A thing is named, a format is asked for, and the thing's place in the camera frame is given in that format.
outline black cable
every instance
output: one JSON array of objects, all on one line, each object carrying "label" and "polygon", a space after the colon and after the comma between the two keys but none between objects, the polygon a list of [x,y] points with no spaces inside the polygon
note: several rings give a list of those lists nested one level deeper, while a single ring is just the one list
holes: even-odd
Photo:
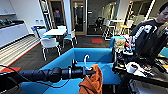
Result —
[{"label": "black cable", "polygon": [[[33,82],[33,81],[27,79],[26,77],[24,77],[23,75],[19,74],[17,71],[15,71],[14,69],[12,69],[11,67],[4,66],[4,65],[0,65],[0,66],[13,70],[14,72],[16,72],[19,76],[21,76],[23,79],[27,80],[28,82]],[[69,82],[69,80],[70,80],[70,79],[68,79],[68,81],[66,81],[66,82],[65,82],[62,86],[60,86],[60,87],[54,87],[54,86],[52,86],[52,85],[49,85],[49,84],[46,84],[46,83],[43,83],[43,82],[35,82],[35,83],[43,84],[43,85],[46,85],[46,86],[49,86],[49,87],[52,87],[52,88],[61,88],[61,87],[65,86],[65,85]]]}]

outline counter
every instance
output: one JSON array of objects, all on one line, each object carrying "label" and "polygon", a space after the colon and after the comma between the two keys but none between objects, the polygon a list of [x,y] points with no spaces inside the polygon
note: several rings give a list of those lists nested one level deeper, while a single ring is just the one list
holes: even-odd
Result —
[{"label": "counter", "polygon": [[22,21],[22,20],[13,20],[12,22],[13,23],[9,24],[9,25],[0,25],[0,29],[24,23],[24,21]]}]

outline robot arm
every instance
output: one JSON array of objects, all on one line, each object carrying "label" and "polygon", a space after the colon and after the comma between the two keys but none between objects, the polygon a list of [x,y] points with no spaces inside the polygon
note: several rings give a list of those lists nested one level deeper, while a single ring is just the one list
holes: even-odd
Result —
[{"label": "robot arm", "polygon": [[59,82],[61,78],[63,80],[84,78],[86,75],[94,73],[95,71],[85,70],[85,67],[76,67],[74,65],[64,69],[55,67],[52,70],[47,69],[1,73],[0,92],[11,89],[21,82],[50,81],[56,83]]}]

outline red object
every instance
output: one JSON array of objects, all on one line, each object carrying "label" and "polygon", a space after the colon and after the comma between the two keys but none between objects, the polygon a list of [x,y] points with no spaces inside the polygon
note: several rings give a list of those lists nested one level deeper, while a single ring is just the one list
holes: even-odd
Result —
[{"label": "red object", "polygon": [[[14,69],[15,71],[19,71],[21,67],[10,67],[10,68]],[[9,68],[4,68],[3,70],[1,70],[1,72],[13,72],[13,70]]]},{"label": "red object", "polygon": [[92,43],[103,43],[102,39],[92,39]]}]

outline white wall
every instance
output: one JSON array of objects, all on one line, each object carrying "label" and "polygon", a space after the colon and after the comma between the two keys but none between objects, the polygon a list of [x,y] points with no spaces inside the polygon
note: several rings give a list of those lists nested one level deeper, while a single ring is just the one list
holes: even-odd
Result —
[{"label": "white wall", "polygon": [[29,34],[33,34],[33,31],[31,30],[32,26],[34,25],[45,26],[39,0],[10,0],[10,1],[15,10],[17,19],[23,20],[25,22]]},{"label": "white wall", "polygon": [[70,0],[63,0],[66,26],[68,29],[68,34],[72,32],[72,21],[71,21],[71,10],[70,10]]},{"label": "white wall", "polygon": [[159,12],[159,8],[166,2],[167,2],[167,0],[156,0],[149,16],[150,17],[157,17],[157,13]]},{"label": "white wall", "polygon": [[131,0],[120,0],[117,19],[125,20],[130,1]]}]

